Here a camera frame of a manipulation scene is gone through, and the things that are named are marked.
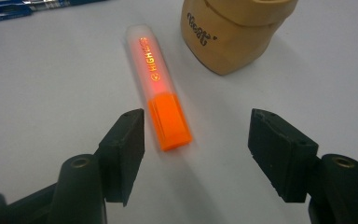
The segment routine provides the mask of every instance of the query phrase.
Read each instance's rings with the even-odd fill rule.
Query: black clamp
[[[7,205],[0,194],[0,224],[106,223],[105,201],[129,200],[145,153],[143,109],[123,114],[93,154],[63,163],[56,184]]]
[[[253,109],[248,148],[286,203],[310,195],[312,224],[358,224],[358,161],[327,154],[278,115]]]

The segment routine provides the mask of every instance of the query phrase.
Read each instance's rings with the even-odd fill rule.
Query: pen
[[[103,0],[8,0],[0,1],[0,21],[31,15],[34,11],[78,6]]]

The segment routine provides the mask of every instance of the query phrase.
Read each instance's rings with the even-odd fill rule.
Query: highlighter
[[[192,136],[185,115],[152,30],[147,25],[131,26],[127,42],[161,150],[190,143]]]

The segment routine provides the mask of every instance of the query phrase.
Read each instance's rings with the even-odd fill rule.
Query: screw hole
[[[74,168],[81,168],[87,166],[90,163],[88,158],[79,158],[71,162],[71,166]]]
[[[333,158],[333,161],[342,167],[345,168],[353,168],[354,167],[354,163],[348,159],[342,158],[342,157],[335,157]]]

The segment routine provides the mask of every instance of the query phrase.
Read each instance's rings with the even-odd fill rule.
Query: white table
[[[358,161],[358,1],[300,0],[261,58],[220,77],[180,34],[182,1],[111,0],[0,21],[0,192],[13,203],[93,153],[118,117],[145,108],[128,26],[152,27],[194,142],[164,153],[146,113],[145,157],[127,207],[109,223],[310,223],[247,148],[252,108],[279,114]]]

